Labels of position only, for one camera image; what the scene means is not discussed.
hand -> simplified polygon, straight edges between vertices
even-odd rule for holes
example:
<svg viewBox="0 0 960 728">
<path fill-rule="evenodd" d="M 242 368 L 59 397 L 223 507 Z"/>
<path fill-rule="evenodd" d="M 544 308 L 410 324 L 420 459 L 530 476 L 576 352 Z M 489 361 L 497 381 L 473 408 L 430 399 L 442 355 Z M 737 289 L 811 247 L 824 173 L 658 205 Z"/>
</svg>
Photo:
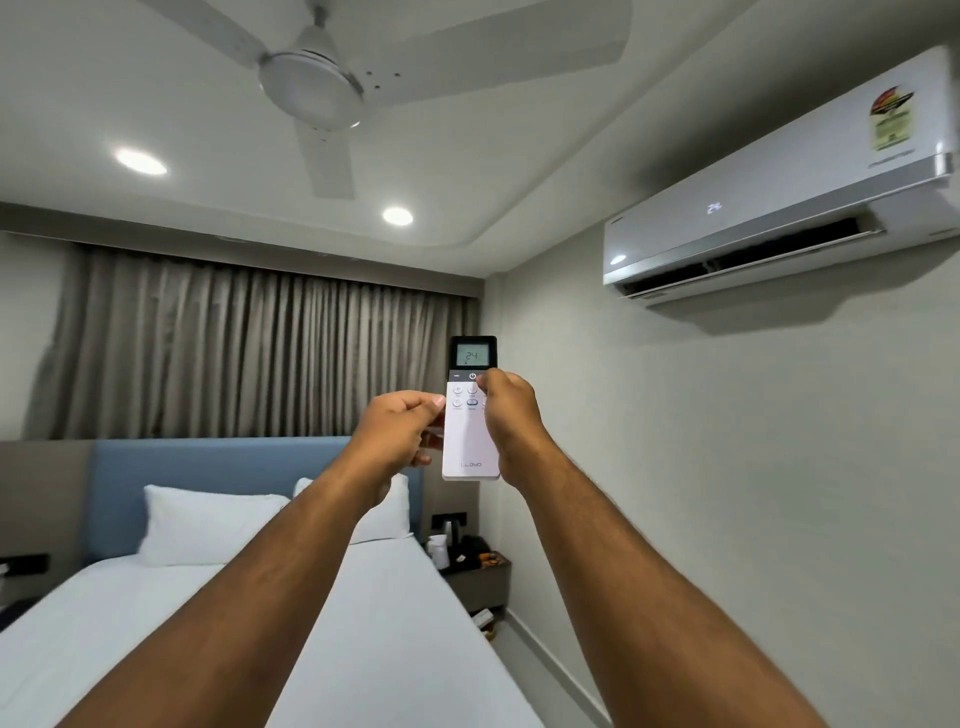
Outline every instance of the hand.
<svg viewBox="0 0 960 728">
<path fill-rule="evenodd" d="M 540 418 L 537 395 L 525 379 L 499 369 L 487 370 L 477 384 L 487 395 L 487 430 L 500 453 L 500 474 L 519 486 L 531 456 L 556 448 Z"/>
<path fill-rule="evenodd" d="M 375 398 L 338 460 L 371 487 L 379 486 L 409 466 L 429 465 L 433 458 L 424 449 L 442 449 L 444 441 L 427 432 L 444 423 L 443 395 L 426 392 L 393 392 Z"/>
</svg>

split ac indoor unit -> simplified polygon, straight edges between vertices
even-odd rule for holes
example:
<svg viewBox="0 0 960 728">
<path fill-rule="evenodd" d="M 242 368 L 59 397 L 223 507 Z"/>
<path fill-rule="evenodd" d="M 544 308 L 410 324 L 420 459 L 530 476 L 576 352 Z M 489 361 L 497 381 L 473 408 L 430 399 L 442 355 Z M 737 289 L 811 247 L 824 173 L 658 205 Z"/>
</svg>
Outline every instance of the split ac indoor unit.
<svg viewBox="0 0 960 728">
<path fill-rule="evenodd" d="M 662 303 L 960 234 L 958 118 L 933 48 L 611 220 L 604 283 Z"/>
</svg>

white bed sheet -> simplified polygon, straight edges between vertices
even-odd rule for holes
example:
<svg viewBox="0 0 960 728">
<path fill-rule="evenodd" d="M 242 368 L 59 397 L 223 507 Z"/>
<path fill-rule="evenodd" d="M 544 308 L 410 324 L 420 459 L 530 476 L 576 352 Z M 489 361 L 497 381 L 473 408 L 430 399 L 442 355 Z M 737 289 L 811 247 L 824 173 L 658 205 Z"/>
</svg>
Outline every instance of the white bed sheet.
<svg viewBox="0 0 960 728">
<path fill-rule="evenodd" d="M 0 633 L 0 725 L 52 728 L 218 567 L 95 564 Z M 347 549 L 269 728 L 542 728 L 412 538 Z"/>
</svg>

remote control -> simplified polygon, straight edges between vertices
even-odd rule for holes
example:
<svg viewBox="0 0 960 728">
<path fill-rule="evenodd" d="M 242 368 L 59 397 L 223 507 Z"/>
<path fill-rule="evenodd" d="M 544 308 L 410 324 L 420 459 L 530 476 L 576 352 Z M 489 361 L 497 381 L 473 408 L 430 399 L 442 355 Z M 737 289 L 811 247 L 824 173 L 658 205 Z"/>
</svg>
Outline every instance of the remote control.
<svg viewBox="0 0 960 728">
<path fill-rule="evenodd" d="M 487 431 L 487 396 L 476 379 L 496 366 L 495 336 L 453 336 L 444 419 L 444 480 L 496 480 L 500 455 Z"/>
</svg>

recessed ceiling light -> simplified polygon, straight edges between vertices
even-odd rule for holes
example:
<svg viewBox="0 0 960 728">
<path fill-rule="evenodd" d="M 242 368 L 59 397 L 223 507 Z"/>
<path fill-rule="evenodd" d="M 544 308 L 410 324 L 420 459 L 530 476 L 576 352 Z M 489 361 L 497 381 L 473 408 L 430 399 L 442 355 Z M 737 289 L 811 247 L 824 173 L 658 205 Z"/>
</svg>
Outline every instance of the recessed ceiling light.
<svg viewBox="0 0 960 728">
<path fill-rule="evenodd" d="M 383 219 L 391 225 L 399 225 L 404 228 L 414 221 L 414 216 L 410 213 L 410 210 L 404 207 L 387 207 L 383 211 Z"/>
<path fill-rule="evenodd" d="M 118 149 L 114 154 L 117 161 L 125 167 L 130 167 L 134 172 L 142 175 L 165 175 L 167 168 L 156 157 L 151 157 L 146 152 L 137 152 L 135 149 Z"/>
</svg>

